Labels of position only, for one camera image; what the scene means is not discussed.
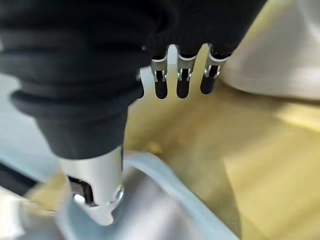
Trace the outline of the right robot hand black cloth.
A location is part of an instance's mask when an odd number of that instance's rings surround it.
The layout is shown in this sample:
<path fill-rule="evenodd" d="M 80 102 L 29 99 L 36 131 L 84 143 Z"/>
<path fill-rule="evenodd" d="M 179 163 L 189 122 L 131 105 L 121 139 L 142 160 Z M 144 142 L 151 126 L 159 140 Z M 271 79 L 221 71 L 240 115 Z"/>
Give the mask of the right robot hand black cloth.
<path fill-rule="evenodd" d="M 0 72 L 19 80 L 13 105 L 34 118 L 80 206 L 114 222 L 123 196 L 129 106 L 143 97 L 140 69 L 168 94 L 168 48 L 177 48 L 176 94 L 189 94 L 197 54 L 209 47 L 200 90 L 209 94 L 265 5 L 263 0 L 3 0 Z"/>

